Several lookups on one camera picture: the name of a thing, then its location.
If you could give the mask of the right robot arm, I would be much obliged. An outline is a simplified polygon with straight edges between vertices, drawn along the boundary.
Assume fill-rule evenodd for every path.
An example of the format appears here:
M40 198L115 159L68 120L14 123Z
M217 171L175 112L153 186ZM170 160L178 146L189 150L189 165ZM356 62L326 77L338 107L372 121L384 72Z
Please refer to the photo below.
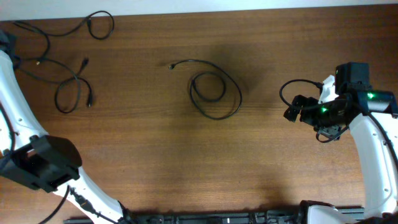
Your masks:
M397 223L397 101L391 91L375 90L369 65L348 62L323 82L319 98L297 95L284 118L313 127L323 143L349 131L364 180L363 210L339 211L329 203L304 200L295 223Z

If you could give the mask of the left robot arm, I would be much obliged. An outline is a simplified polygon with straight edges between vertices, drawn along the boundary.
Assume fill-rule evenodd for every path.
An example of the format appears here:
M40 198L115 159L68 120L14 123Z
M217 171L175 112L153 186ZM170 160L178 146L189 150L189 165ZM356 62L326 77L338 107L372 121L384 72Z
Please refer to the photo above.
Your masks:
M93 223L134 223L129 210L88 177L73 143L49 135L37 121L15 77L15 40L1 32L1 176L61 196Z

